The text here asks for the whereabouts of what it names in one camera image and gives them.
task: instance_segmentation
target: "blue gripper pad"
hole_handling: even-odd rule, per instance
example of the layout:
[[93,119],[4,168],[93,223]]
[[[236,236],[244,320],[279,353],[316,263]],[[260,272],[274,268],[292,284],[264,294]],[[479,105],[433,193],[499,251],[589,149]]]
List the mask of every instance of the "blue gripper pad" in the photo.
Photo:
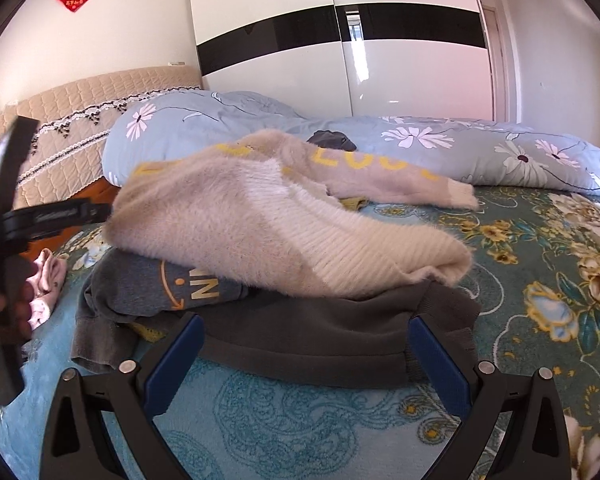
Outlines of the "blue gripper pad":
[[167,411],[205,341],[205,324],[194,316],[144,382],[144,412],[149,418]]
[[469,383],[419,317],[414,317],[409,322],[409,346],[447,413],[466,420],[472,405]]

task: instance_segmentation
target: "floral pillowcase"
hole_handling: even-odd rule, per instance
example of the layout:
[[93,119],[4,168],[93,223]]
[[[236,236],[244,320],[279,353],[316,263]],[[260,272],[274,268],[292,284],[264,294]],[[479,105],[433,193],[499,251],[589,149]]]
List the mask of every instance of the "floral pillowcase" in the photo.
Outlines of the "floral pillowcase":
[[380,133],[391,155],[438,165],[456,180],[600,195],[600,149],[577,137],[492,121],[382,119],[396,124]]
[[173,160],[263,128],[303,140],[344,133],[359,152],[389,156],[476,186],[522,186],[600,195],[600,149],[519,124],[408,117],[308,119],[254,92],[179,89],[130,107],[112,127],[104,174],[123,185],[142,162]]

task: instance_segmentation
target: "black stripe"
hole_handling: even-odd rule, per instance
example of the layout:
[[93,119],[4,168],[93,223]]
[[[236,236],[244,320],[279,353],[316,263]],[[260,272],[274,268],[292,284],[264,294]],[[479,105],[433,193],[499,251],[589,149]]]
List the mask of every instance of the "black stripe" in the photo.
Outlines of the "black stripe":
[[486,48],[480,14],[426,4],[338,6],[338,18],[359,14],[365,40],[429,40]]
[[200,72],[206,75],[274,52],[340,41],[333,6],[280,14],[236,28],[198,45]]
[[486,48],[480,14],[425,4],[357,4],[296,10],[236,28],[198,45],[207,75],[274,52],[351,41],[347,15],[359,16],[365,40],[429,40]]

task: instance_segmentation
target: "beige headboard cover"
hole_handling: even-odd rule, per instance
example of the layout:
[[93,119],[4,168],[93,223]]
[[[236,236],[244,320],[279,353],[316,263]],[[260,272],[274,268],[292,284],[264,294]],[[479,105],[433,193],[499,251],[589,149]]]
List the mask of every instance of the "beige headboard cover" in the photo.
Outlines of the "beige headboard cover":
[[0,113],[0,136],[16,115],[40,121],[14,207],[64,200],[100,178],[104,142],[127,104],[168,89],[199,87],[197,69],[158,66],[80,79],[7,106]]

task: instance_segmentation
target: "floral bedspread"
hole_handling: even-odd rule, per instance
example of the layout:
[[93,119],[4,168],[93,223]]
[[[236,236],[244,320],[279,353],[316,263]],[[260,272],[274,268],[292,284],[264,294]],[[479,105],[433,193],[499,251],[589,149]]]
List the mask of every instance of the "floral bedspread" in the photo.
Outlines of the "floral bedspread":
[[[585,454],[594,454],[600,449],[592,445],[600,437],[600,197],[516,187],[479,187],[476,195],[475,212],[382,204],[363,214],[436,224],[474,248],[474,268],[459,286],[482,305],[478,354],[504,372],[551,368],[565,413],[582,428]],[[72,365],[78,294],[106,249],[100,228],[89,226],[59,251],[71,269],[62,297],[36,330],[26,391],[0,414],[0,450],[19,478],[37,478],[46,411],[59,375]],[[197,360],[155,423],[192,478],[417,480],[458,422],[426,384],[319,388]],[[107,425],[129,478],[141,479],[113,417]],[[505,428],[502,419],[472,480],[488,471]]]

